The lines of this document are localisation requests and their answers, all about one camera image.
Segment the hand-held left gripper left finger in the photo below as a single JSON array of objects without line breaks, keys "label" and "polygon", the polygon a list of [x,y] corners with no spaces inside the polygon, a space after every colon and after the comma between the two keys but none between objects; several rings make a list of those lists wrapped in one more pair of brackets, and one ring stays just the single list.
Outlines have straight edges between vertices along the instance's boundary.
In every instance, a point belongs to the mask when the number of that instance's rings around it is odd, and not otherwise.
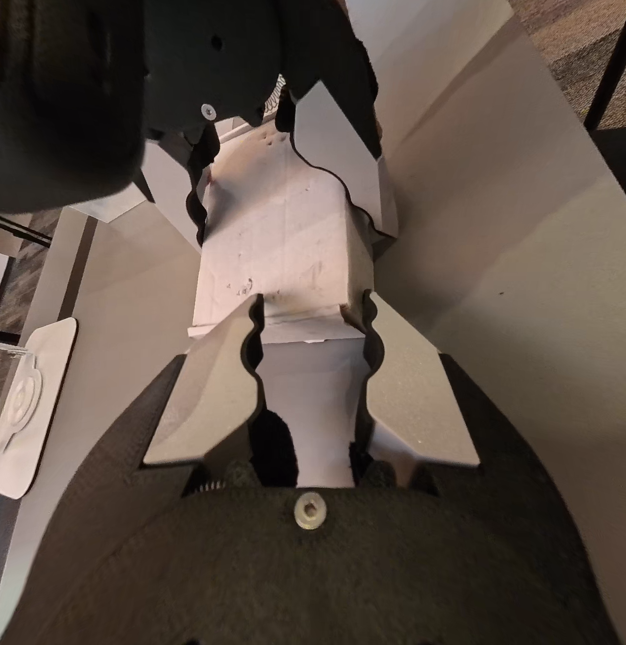
[{"label": "hand-held left gripper left finger", "polygon": [[263,359],[264,298],[242,302],[196,341],[143,457],[150,468],[191,464],[210,481],[252,457],[250,427],[266,407],[257,368]]}]

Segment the round white mount disc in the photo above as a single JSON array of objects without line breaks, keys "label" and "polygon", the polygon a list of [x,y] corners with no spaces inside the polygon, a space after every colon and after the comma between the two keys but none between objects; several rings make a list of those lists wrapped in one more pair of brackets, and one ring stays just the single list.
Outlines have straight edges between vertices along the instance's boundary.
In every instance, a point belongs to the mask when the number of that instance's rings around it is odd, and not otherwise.
[{"label": "round white mount disc", "polygon": [[41,372],[35,367],[28,367],[15,375],[0,418],[3,449],[30,422],[39,403],[42,387]]}]

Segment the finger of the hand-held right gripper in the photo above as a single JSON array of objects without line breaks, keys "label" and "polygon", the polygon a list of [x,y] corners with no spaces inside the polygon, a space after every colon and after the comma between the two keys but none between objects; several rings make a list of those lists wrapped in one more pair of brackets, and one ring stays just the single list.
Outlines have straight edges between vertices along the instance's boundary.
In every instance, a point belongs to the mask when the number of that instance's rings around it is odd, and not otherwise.
[{"label": "finger of the hand-held right gripper", "polygon": [[383,154],[374,157],[326,86],[318,81],[302,99],[284,82],[275,113],[294,154],[341,188],[345,202],[363,216],[373,238],[398,238],[398,208]]},{"label": "finger of the hand-held right gripper", "polygon": [[159,211],[194,247],[203,246],[212,200],[212,165],[221,149],[213,123],[186,132],[149,130],[141,172]]}]

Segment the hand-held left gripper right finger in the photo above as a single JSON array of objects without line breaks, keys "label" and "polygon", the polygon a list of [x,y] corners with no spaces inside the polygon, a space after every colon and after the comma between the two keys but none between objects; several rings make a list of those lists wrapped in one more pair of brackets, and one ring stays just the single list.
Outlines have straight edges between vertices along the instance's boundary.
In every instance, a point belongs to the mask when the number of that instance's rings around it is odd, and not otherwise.
[{"label": "hand-held left gripper right finger", "polygon": [[438,349],[374,291],[365,291],[362,313],[368,371],[349,447],[355,485],[375,462],[388,464],[402,487],[426,464],[477,468],[481,460]]}]

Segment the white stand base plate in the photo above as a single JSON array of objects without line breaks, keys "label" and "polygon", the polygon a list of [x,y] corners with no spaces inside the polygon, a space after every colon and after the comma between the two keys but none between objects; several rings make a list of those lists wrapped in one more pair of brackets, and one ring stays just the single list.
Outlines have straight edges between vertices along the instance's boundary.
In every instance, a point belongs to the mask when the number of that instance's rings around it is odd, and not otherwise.
[{"label": "white stand base plate", "polygon": [[18,359],[0,409],[0,418],[16,374],[28,367],[35,367],[41,372],[43,379],[39,403],[26,428],[13,437],[6,449],[3,449],[3,441],[0,439],[0,496],[19,500],[33,485],[77,332],[77,320],[69,317],[37,328],[24,346],[0,343],[0,351]]}]

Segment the black pole stand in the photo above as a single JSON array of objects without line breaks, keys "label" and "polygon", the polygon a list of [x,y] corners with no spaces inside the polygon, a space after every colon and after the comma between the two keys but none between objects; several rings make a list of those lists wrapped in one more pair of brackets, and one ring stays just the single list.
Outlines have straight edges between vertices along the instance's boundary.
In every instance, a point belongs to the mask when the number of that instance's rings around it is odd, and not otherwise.
[{"label": "black pole stand", "polygon": [[626,70],[626,19],[591,101],[583,125],[589,133],[598,129]]}]

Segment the white cardboard box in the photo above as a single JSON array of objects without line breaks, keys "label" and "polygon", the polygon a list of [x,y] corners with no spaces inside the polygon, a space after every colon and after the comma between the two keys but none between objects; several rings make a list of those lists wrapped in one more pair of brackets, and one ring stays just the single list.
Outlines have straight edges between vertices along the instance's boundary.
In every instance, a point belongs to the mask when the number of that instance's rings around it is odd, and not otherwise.
[{"label": "white cardboard box", "polygon": [[368,219],[273,122],[221,145],[204,202],[190,337],[204,337],[257,294],[263,343],[364,335],[361,301],[374,288]]}]

